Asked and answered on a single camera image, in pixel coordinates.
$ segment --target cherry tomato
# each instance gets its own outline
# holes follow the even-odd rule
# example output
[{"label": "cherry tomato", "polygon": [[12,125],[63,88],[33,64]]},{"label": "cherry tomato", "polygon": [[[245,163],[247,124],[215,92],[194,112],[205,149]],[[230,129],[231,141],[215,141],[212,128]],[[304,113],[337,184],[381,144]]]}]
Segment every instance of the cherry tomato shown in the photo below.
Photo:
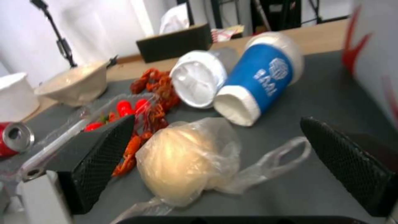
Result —
[{"label": "cherry tomato", "polygon": [[88,124],[86,126],[86,128],[84,129],[84,132],[90,132],[90,131],[95,130],[101,126],[103,126],[103,123],[101,123],[101,122],[94,122],[94,123]]},{"label": "cherry tomato", "polygon": [[135,103],[135,106],[134,106],[135,112],[136,112],[137,114],[140,114],[140,113],[142,113],[143,111],[146,111],[146,109],[147,109],[148,107],[150,107],[150,103],[149,103],[149,101],[146,100],[146,99],[140,99],[140,100],[138,100],[138,101]]},{"label": "cherry tomato", "polygon": [[127,100],[121,100],[117,103],[116,106],[117,112],[120,117],[124,117],[126,115],[135,114],[135,110],[131,108],[131,104]]}]

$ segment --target tissue box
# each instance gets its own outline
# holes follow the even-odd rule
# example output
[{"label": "tissue box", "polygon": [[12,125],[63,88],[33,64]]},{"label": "tissue box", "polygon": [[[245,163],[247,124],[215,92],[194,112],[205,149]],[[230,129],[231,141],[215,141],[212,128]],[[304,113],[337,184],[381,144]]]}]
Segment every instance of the tissue box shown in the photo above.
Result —
[{"label": "tissue box", "polygon": [[398,129],[396,0],[354,1],[343,63]]},{"label": "tissue box", "polygon": [[146,63],[180,57],[193,50],[207,51],[211,44],[209,24],[191,26],[178,32],[137,41],[138,49]]}]

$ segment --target bread dough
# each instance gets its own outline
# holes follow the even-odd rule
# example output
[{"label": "bread dough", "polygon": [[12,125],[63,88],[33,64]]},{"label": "bread dough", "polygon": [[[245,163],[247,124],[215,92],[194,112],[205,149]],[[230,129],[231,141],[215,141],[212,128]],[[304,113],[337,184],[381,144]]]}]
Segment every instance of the bread dough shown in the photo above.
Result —
[{"label": "bread dough", "polygon": [[173,127],[160,130],[137,154],[147,187],[164,202],[185,206],[197,198],[214,173],[211,140],[198,131]]}]

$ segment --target plastic bag handle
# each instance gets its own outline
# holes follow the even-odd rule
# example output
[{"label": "plastic bag handle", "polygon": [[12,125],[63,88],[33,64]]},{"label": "plastic bag handle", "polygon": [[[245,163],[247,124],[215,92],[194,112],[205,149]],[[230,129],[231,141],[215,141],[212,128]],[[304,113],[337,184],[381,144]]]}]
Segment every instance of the plastic bag handle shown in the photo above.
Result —
[{"label": "plastic bag handle", "polygon": [[126,218],[134,216],[165,216],[172,210],[173,206],[167,205],[159,198],[154,197],[148,202],[134,204],[114,219],[111,224],[117,224]]},{"label": "plastic bag handle", "polygon": [[[279,165],[281,158],[293,151],[301,143],[305,143],[303,153],[293,161],[284,165]],[[296,137],[280,146],[279,148],[265,154],[257,163],[236,174],[234,179],[223,186],[215,189],[228,194],[242,194],[246,189],[262,183],[271,178],[275,178],[303,162],[311,153],[311,144],[305,137]]]},{"label": "plastic bag handle", "polygon": [[[305,143],[305,148],[302,152],[302,154],[297,157],[296,159],[280,166],[281,158],[290,153],[291,151],[298,149],[297,146],[299,146],[301,143]],[[286,144],[282,145],[281,147],[269,152],[267,155],[268,157],[263,157],[262,160],[259,161],[259,163],[266,163],[268,160],[269,162],[273,163],[271,167],[267,167],[269,170],[269,178],[273,178],[276,176],[279,176],[285,172],[288,172],[289,170],[295,168],[298,164],[303,162],[306,158],[311,153],[311,144],[305,137],[296,137],[291,139],[289,142]]]}]

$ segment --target red soda can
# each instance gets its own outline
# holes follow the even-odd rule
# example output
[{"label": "red soda can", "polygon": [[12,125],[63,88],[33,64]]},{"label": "red soda can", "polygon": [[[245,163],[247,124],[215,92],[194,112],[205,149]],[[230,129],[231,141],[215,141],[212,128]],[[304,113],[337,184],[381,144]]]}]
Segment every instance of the red soda can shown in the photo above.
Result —
[{"label": "red soda can", "polygon": [[0,122],[0,157],[27,151],[35,142],[33,132],[21,122]]}]

